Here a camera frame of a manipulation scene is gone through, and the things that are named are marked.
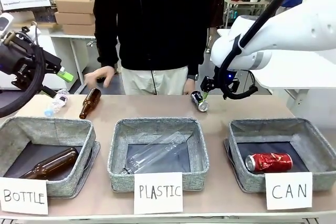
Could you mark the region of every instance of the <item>brown cardboard box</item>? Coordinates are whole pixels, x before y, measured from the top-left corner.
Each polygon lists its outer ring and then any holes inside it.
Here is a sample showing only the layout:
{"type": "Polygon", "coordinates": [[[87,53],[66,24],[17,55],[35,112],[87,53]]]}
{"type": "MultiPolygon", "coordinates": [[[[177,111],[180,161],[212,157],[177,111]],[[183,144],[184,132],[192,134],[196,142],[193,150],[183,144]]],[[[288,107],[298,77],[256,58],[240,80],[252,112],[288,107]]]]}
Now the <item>brown cardboard box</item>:
{"type": "Polygon", "coordinates": [[[95,18],[93,14],[82,13],[55,13],[56,21],[61,25],[93,25],[95,18]]]}
{"type": "Polygon", "coordinates": [[[56,0],[60,13],[85,13],[93,14],[95,0],[56,0]]]}
{"type": "Polygon", "coordinates": [[[68,35],[87,35],[94,36],[95,35],[95,25],[63,25],[63,31],[68,35]]]}

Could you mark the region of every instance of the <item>watch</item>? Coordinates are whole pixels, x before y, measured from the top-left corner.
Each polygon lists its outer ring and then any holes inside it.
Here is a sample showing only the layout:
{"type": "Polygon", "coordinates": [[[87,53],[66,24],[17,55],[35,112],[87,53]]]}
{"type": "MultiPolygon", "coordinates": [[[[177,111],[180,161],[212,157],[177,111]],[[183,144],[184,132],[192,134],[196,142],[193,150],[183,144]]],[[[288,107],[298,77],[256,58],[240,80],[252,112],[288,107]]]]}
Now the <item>watch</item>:
{"type": "Polygon", "coordinates": [[[187,79],[192,79],[192,80],[194,80],[194,81],[197,81],[198,80],[198,74],[196,74],[196,75],[191,75],[191,74],[188,74],[187,75],[187,79]]]}

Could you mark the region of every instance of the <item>white paper label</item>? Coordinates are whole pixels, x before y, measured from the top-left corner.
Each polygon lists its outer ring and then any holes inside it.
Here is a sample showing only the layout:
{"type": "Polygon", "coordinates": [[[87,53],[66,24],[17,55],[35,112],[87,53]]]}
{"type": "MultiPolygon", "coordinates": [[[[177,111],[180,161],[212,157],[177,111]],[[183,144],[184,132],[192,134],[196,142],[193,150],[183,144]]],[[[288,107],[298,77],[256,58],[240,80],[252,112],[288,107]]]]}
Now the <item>white paper label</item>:
{"type": "Polygon", "coordinates": [[[47,181],[0,178],[0,203],[5,212],[47,215],[47,181]]]}
{"type": "Polygon", "coordinates": [[[267,173],[267,209],[312,207],[312,173],[267,173]]]}
{"type": "Polygon", "coordinates": [[[183,212],[182,173],[135,174],[134,214],[183,212]]]}

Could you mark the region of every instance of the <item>person's right hand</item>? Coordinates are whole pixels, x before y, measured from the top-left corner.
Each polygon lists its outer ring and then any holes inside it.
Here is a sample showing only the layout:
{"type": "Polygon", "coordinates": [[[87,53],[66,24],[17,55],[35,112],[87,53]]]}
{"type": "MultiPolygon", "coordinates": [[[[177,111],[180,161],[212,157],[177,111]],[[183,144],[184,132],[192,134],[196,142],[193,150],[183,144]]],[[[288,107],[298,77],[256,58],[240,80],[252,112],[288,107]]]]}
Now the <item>person's right hand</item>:
{"type": "Polygon", "coordinates": [[[98,78],[105,78],[104,88],[107,88],[115,73],[115,69],[111,66],[99,68],[96,71],[85,75],[85,84],[87,84],[90,89],[93,89],[97,86],[98,78]]]}

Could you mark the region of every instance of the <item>beer bottle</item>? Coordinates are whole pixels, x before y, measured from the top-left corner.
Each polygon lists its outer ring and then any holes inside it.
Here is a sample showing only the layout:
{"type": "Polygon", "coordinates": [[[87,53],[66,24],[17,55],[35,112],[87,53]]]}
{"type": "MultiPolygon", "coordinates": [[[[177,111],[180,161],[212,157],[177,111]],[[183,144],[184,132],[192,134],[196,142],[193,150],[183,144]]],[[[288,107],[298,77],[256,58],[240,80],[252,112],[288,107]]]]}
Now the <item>beer bottle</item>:
{"type": "Polygon", "coordinates": [[[97,107],[100,97],[101,92],[99,89],[91,89],[90,93],[83,101],[83,109],[79,114],[79,118],[86,119],[88,114],[97,107]]]}
{"type": "Polygon", "coordinates": [[[67,170],[71,165],[74,165],[78,155],[76,148],[68,148],[38,163],[32,170],[22,175],[20,178],[51,179],[67,170]]]}

